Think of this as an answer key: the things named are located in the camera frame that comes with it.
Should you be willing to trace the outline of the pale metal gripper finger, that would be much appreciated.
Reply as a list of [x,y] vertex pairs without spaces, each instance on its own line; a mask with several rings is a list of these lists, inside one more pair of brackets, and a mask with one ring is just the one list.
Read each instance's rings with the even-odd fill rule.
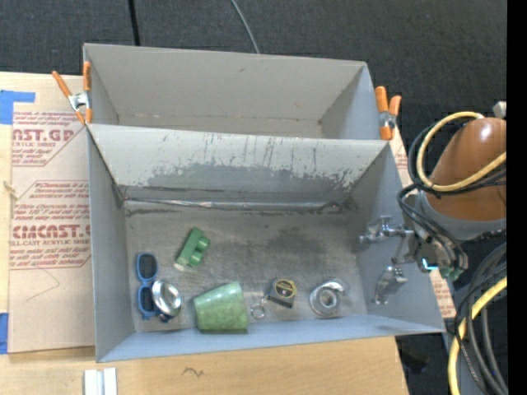
[[372,301],[377,305],[387,304],[390,296],[396,294],[408,282],[401,266],[389,265],[379,275]]
[[405,225],[393,225],[390,223],[392,216],[380,216],[370,222],[366,227],[366,232],[357,237],[359,244],[373,244],[386,241],[388,238],[395,237],[407,239],[414,236],[414,231]]

